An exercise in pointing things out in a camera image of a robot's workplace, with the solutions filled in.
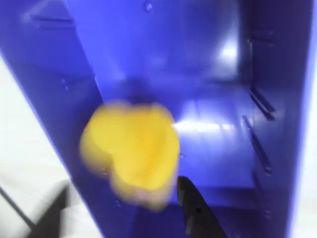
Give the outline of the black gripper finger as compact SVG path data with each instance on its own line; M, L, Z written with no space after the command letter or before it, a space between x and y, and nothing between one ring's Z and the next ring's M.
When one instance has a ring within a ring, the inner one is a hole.
M26 235L27 238L59 238L62 227L62 210L69 206L70 185L65 185L55 196L46 211Z
M185 233L192 238L224 238L226 233L195 185L177 178L177 199L183 208Z

